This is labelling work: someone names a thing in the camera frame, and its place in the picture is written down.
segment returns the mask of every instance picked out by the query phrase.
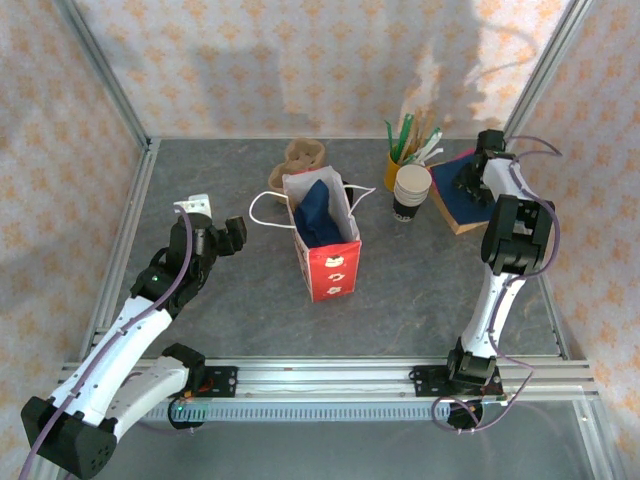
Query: purple cable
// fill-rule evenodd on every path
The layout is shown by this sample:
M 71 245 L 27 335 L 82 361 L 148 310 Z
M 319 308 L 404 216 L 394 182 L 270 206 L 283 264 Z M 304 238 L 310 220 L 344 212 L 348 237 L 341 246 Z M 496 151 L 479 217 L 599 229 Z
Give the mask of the purple cable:
M 527 370 L 529 370 L 529 375 L 527 375 L 527 378 L 525 378 L 525 380 L 522 382 L 522 385 L 520 385 L 520 388 L 518 388 L 518 390 L 513 395 L 513 397 L 511 397 L 511 399 L 507 403 L 506 408 L 500 413 L 500 415 L 498 415 L 496 418 L 494 418 L 492 421 L 490 421 L 486 425 L 482 425 L 482 426 L 479 425 L 480 422 L 478 421 L 477 417 L 473 414 L 473 412 L 468 408 L 468 406 L 462 400 L 460 400 L 458 398 L 455 398 L 455 397 L 439 397 L 439 398 L 437 398 L 436 401 L 433 402 L 433 405 L 431 405 L 431 417 L 433 418 L 433 422 L 435 423 L 436 427 L 438 427 L 439 429 L 444 430 L 445 432 L 457 433 L 458 435 L 461 434 L 461 433 L 481 432 L 483 430 L 486 430 L 487 428 L 492 427 L 493 425 L 498 423 L 500 420 L 502 420 L 502 418 L 504 418 L 504 416 L 507 413 L 509 413 L 509 410 L 511 410 L 511 407 L 513 406 L 515 401 L 518 399 L 518 397 L 520 396 L 522 391 L 525 389 L 525 387 L 527 386 L 527 384 L 529 383 L 529 381 L 533 377 L 533 374 L 535 372 L 535 368 L 534 367 L 532 367 L 528 363 L 525 363 L 525 362 L 522 362 L 522 361 L 517 360 L 515 358 L 507 356 L 504 352 L 502 352 L 502 350 L 500 350 L 498 348 L 498 345 L 496 344 L 496 341 L 493 338 L 493 332 L 494 332 L 493 327 L 495 326 L 495 323 L 496 323 L 496 318 L 498 316 L 498 310 L 500 309 L 500 305 L 502 304 L 502 301 L 504 300 L 504 297 L 506 296 L 507 292 L 509 291 L 509 287 L 511 285 L 513 285 L 513 283 L 517 282 L 518 280 L 525 280 L 525 279 L 528 279 L 528 278 L 539 277 L 540 275 L 545 273 L 549 268 L 551 268 L 551 266 L 555 262 L 556 257 L 558 256 L 558 249 L 560 247 L 560 221 L 558 220 L 558 216 L 556 215 L 556 212 L 553 210 L 553 208 L 551 208 L 551 205 L 549 205 L 543 199 L 541 199 L 537 195 L 534 195 L 533 193 L 529 192 L 528 190 L 525 190 L 524 188 L 522 188 L 522 182 L 520 181 L 520 179 L 516 175 L 516 172 L 515 172 L 515 170 L 513 168 L 520 161 L 520 159 L 522 159 L 523 157 L 525 157 L 527 155 L 537 154 L 537 155 L 551 155 L 553 157 L 562 157 L 562 153 L 560 153 L 560 150 L 558 150 L 556 147 L 551 145 L 549 142 L 547 142 L 545 140 L 542 140 L 542 139 L 540 139 L 538 137 L 530 136 L 530 135 L 516 135 L 516 136 L 509 137 L 506 141 L 509 142 L 511 140 L 516 140 L 516 139 L 533 140 L 533 141 L 536 141 L 536 142 L 540 142 L 543 145 L 545 145 L 545 146 L 547 146 L 547 147 L 549 147 L 551 149 L 551 151 L 549 151 L 549 150 L 530 150 L 528 152 L 524 152 L 524 153 L 521 153 L 520 155 L 517 155 L 513 159 L 513 161 L 509 164 L 509 173 L 511 174 L 511 178 L 513 179 L 515 184 L 518 186 L 518 188 L 522 191 L 522 193 L 525 196 L 527 196 L 530 199 L 532 199 L 533 201 L 539 203 L 542 206 L 542 208 L 544 208 L 547 211 L 547 213 L 549 213 L 549 215 L 551 216 L 551 221 L 553 222 L 553 230 L 554 230 L 555 237 L 553 239 L 553 248 L 551 250 L 551 256 L 549 257 L 549 261 L 546 263 L 546 265 L 544 265 L 540 270 L 537 270 L 535 272 L 532 272 L 532 273 L 529 273 L 529 274 L 526 274 L 526 275 L 519 275 L 517 277 L 513 277 L 511 280 L 507 281 L 505 283 L 505 285 L 502 287 L 502 290 L 500 291 L 500 295 L 498 296 L 498 300 L 496 301 L 496 305 L 495 305 L 493 311 L 491 312 L 491 320 L 489 322 L 489 327 L 487 328 L 487 331 L 489 332 L 489 342 L 491 343 L 491 346 L 495 350 L 496 354 L 499 357 L 504 358 L 505 360 L 507 360 L 507 361 L 509 361 L 511 363 L 514 363 L 516 365 L 519 365 L 521 367 L 526 368 Z M 473 419 L 476 427 L 475 428 L 471 428 L 469 430 L 462 430 L 460 428 L 449 428 L 449 427 L 445 427 L 438 420 L 436 420 L 436 415 L 435 415 L 436 414 L 436 408 L 444 400 L 451 400 L 453 403 L 455 403 L 457 405 L 460 405 L 463 408 L 465 408 L 467 410 L 467 412 L 469 412 L 469 414 L 471 415 L 471 418 Z
M 124 326 L 120 330 L 114 333 L 113 336 L 100 349 L 100 351 L 96 353 L 95 357 L 93 357 L 93 360 L 91 360 L 91 362 L 89 363 L 85 371 L 82 373 L 82 375 L 80 376 L 76 384 L 73 386 L 73 388 L 69 392 L 69 395 L 67 396 L 67 398 L 64 399 L 60 407 L 58 407 L 58 409 L 51 416 L 47 424 L 44 426 L 44 428 L 40 432 L 40 435 L 38 435 L 38 438 L 36 438 L 36 441 L 33 443 L 33 446 L 31 447 L 31 450 L 27 455 L 27 459 L 25 460 L 24 465 L 22 466 L 22 471 L 20 472 L 20 476 L 18 477 L 18 480 L 27 480 L 29 471 L 31 471 L 31 467 L 33 466 L 33 462 L 35 461 L 38 450 L 40 450 L 40 447 L 42 447 L 42 444 L 44 443 L 45 438 L 47 438 L 47 435 L 49 435 L 49 432 L 51 431 L 55 423 L 62 416 L 62 413 L 67 409 L 67 407 L 69 407 L 73 399 L 77 397 L 78 393 L 80 392 L 80 389 L 82 388 L 82 385 L 84 385 L 87 378 L 89 378 L 93 370 L 100 363 L 100 360 L 102 360 L 102 358 L 111 349 L 111 347 L 113 347 L 113 345 L 118 341 L 118 339 L 123 335 L 123 333 L 126 333 L 126 331 L 128 331 L 131 327 L 133 327 L 137 322 L 145 318 L 147 315 L 149 315 L 149 313 L 155 310 L 158 306 L 162 305 L 165 301 L 167 301 L 167 299 L 171 296 L 171 294 L 173 294 L 176 288 L 178 288 L 178 285 L 180 285 L 180 282 L 182 281 L 185 274 L 187 273 L 187 269 L 189 268 L 189 262 L 191 260 L 191 253 L 193 252 L 193 235 L 191 235 L 191 220 L 189 220 L 189 215 L 187 214 L 184 208 L 182 208 L 179 205 L 174 205 L 174 208 L 178 210 L 178 213 L 180 213 L 180 215 L 182 216 L 182 219 L 184 220 L 184 227 L 187 232 L 187 250 L 184 257 L 184 262 L 182 263 L 182 268 L 180 269 L 178 276 L 173 281 L 171 286 L 167 289 L 167 291 L 164 292 L 158 300 L 153 302 L 153 304 L 148 306 L 146 309 L 144 309 L 141 313 L 139 313 L 135 317 L 132 317 L 126 324 L 124 324 Z

